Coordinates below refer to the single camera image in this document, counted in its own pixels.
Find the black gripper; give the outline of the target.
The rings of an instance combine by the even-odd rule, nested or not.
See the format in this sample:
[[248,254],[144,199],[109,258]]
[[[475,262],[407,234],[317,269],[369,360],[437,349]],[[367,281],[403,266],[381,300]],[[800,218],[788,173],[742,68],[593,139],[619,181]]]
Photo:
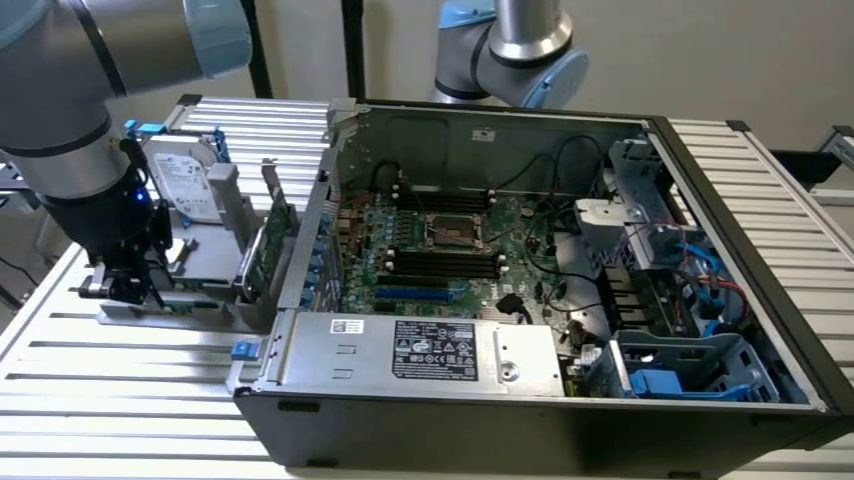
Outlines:
[[86,252],[93,271],[77,287],[78,296],[161,306],[156,281],[170,280],[165,267],[165,250],[172,246],[168,206],[150,198],[140,174],[125,173],[92,196],[61,199],[42,195],[40,202]]

